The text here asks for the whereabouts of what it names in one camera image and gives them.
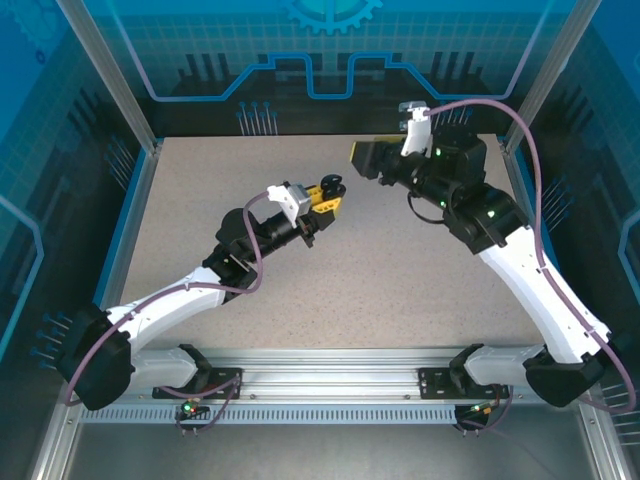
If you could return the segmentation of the aluminium frame post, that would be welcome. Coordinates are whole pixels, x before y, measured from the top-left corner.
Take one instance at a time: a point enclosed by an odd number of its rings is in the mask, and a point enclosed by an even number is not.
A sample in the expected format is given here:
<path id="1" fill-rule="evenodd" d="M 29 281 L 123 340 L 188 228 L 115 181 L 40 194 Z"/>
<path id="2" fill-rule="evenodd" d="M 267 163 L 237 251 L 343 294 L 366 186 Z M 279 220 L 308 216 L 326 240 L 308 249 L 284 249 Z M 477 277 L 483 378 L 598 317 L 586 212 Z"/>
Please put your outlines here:
<path id="1" fill-rule="evenodd" d="M 566 67 L 601 1 L 575 1 L 573 9 L 569 13 L 518 111 L 518 114 L 528 127 L 532 125 L 555 82 Z"/>
<path id="2" fill-rule="evenodd" d="M 55 0 L 136 140 L 155 155 L 157 140 L 125 76 L 82 0 Z"/>

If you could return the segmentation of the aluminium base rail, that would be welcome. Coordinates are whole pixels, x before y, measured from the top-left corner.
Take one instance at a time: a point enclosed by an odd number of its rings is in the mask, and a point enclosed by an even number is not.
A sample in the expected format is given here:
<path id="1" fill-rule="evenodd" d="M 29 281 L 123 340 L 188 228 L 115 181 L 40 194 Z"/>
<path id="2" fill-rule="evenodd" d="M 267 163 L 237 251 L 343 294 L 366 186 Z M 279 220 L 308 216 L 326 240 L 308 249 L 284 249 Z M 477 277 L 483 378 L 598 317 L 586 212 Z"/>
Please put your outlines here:
<path id="1" fill-rule="evenodd" d="M 419 404 L 418 370 L 445 367 L 445 348 L 209 348 L 214 366 L 243 370 L 239 404 Z"/>

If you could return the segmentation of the grey metal base plate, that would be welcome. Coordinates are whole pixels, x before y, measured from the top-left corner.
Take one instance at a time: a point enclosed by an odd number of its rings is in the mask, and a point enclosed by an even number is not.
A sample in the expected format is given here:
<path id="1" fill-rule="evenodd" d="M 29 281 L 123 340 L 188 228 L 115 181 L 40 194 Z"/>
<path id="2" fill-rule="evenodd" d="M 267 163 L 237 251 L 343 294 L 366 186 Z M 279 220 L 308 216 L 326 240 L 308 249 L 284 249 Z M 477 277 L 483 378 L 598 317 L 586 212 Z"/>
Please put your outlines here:
<path id="1" fill-rule="evenodd" d="M 65 480 L 596 480 L 567 415 L 510 415 L 499 433 L 449 426 L 89 425 Z"/>

